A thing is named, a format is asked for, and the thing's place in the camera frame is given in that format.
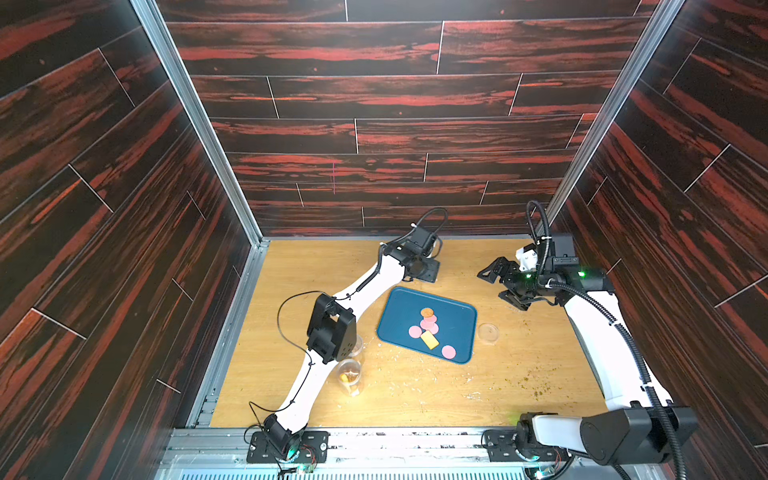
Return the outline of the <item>clear jar lid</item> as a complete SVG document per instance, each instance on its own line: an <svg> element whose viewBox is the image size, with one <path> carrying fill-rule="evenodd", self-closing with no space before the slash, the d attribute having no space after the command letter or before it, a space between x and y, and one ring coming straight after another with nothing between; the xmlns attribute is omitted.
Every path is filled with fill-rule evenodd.
<svg viewBox="0 0 768 480"><path fill-rule="evenodd" d="M484 344L494 345L500 339L500 330L494 324L483 323L477 327L477 337Z"/></svg>

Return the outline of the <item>clear jar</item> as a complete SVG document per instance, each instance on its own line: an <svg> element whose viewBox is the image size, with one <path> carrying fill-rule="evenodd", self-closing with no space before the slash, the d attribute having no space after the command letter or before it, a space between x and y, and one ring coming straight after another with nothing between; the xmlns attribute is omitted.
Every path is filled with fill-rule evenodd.
<svg viewBox="0 0 768 480"><path fill-rule="evenodd" d="M357 361L358 363L362 363L364 360L364 349L365 349L365 342L361 335L357 335L356 342L351 350L349 357Z"/></svg>
<svg viewBox="0 0 768 480"><path fill-rule="evenodd" d="M362 364L348 358L341 361L337 366L337 379L343 390L351 397L358 396L363 389Z"/></svg>

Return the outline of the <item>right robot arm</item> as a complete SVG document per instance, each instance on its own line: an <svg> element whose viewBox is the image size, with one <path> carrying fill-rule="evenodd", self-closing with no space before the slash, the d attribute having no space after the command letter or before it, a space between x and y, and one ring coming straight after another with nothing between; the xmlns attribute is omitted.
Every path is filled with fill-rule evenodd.
<svg viewBox="0 0 768 480"><path fill-rule="evenodd" d="M629 465L664 463L675 478L687 478L683 446L698 427L693 409L677 404L652 373L607 273L581 264L572 236L551 231L540 202L529 201L525 217L531 244L477 276L503 285L500 299L521 311L537 302L564 309L607 410L586 417L523 413L512 430L482 433L490 461L519 460L527 479L558 479L578 458L623 479Z"/></svg>

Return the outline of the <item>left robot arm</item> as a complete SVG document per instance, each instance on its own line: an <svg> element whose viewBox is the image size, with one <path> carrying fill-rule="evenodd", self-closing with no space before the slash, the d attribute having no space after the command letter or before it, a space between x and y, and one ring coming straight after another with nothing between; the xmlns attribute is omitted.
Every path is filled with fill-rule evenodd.
<svg viewBox="0 0 768 480"><path fill-rule="evenodd" d="M269 409L257 424L276 458L287 461L301 448L311 410L327 377L349 357L357 342L357 323L363 313L390 288L404 280L434 283L442 248L439 231L448 211L435 207L412 223L410 230L382 242L374 265L336 294L314 290L316 296L307 327L307 341L299 350L306 360L279 408Z"/></svg>

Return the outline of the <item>teal plastic tray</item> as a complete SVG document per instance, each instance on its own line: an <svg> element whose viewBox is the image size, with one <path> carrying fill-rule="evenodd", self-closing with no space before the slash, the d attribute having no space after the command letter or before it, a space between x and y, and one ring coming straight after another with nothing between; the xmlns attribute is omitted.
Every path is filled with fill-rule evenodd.
<svg viewBox="0 0 768 480"><path fill-rule="evenodd" d="M395 287L376 333L383 342L464 365L473 355L477 318L470 304Z"/></svg>

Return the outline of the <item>yellow square cookie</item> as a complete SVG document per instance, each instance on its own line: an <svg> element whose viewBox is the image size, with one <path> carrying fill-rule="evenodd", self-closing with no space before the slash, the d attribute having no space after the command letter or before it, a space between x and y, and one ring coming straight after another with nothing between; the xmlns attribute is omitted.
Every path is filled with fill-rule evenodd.
<svg viewBox="0 0 768 480"><path fill-rule="evenodd" d="M439 341L436 339L433 333L430 331L423 331L420 335L421 340L424 342L425 346L429 350L434 350L436 347L440 345Z"/></svg>

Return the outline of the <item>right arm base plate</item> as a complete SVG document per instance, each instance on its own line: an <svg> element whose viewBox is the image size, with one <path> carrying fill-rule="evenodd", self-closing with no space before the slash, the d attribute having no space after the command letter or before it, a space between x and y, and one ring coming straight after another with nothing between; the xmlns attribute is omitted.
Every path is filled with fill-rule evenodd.
<svg viewBox="0 0 768 480"><path fill-rule="evenodd" d="M517 439L513 429L488 429L481 434L481 447L492 463L563 463L570 455L563 449Z"/></svg>

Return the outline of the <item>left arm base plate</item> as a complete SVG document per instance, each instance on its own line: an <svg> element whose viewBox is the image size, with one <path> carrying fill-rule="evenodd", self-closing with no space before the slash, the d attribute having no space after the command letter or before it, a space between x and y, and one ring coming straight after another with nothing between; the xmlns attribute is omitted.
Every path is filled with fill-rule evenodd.
<svg viewBox="0 0 768 480"><path fill-rule="evenodd" d="M267 464L279 461L287 464L315 465L325 463L330 433L305 430L287 440L270 440L262 431L254 431L249 440L247 464Z"/></svg>

